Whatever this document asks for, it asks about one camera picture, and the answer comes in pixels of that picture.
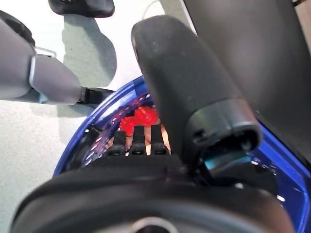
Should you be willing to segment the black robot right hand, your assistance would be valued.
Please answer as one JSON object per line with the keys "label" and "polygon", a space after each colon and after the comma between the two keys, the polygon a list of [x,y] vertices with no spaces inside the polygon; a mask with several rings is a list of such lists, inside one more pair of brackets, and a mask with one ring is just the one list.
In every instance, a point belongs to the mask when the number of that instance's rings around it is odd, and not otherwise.
{"label": "black robot right hand", "polygon": [[213,51],[178,19],[132,28],[142,77],[83,122],[12,233],[293,233],[262,131]]}

